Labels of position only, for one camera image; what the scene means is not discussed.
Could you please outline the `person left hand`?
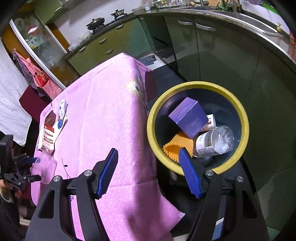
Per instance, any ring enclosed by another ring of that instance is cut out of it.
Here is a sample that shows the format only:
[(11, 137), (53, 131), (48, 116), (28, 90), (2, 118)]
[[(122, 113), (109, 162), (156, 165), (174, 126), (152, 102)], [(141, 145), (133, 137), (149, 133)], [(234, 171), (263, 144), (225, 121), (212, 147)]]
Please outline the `person left hand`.
[(22, 190), (15, 189), (5, 180), (1, 179), (1, 204), (18, 203)]

